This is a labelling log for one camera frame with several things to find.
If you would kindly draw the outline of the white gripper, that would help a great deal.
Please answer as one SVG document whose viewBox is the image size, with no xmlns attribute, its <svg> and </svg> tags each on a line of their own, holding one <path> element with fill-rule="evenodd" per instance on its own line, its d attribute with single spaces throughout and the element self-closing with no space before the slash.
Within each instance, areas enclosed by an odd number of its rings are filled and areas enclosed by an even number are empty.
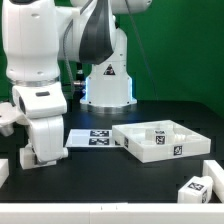
<svg viewBox="0 0 224 224">
<path fill-rule="evenodd" d="M 13 123 L 27 128 L 31 144 L 39 162 L 51 162 L 68 156 L 63 146 L 64 122 L 62 115 L 67 104 L 61 84 L 56 82 L 43 87 L 12 88 L 13 102 L 0 103 L 0 133 L 10 136 Z"/>
</svg>

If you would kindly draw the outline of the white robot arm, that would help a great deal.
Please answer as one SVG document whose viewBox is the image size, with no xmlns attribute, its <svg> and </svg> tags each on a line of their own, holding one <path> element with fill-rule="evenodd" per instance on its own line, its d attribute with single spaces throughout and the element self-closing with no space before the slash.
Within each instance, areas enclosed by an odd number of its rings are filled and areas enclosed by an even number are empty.
<svg viewBox="0 0 224 224">
<path fill-rule="evenodd" d="M 136 103 L 126 69 L 127 37 L 118 14 L 145 11 L 153 0 L 3 0 L 2 40 L 12 101 L 0 104 L 0 131 L 25 126 L 28 144 L 20 149 L 24 169 L 54 165 L 68 156 L 64 147 L 59 60 L 89 64 L 87 107 L 124 108 Z"/>
</svg>

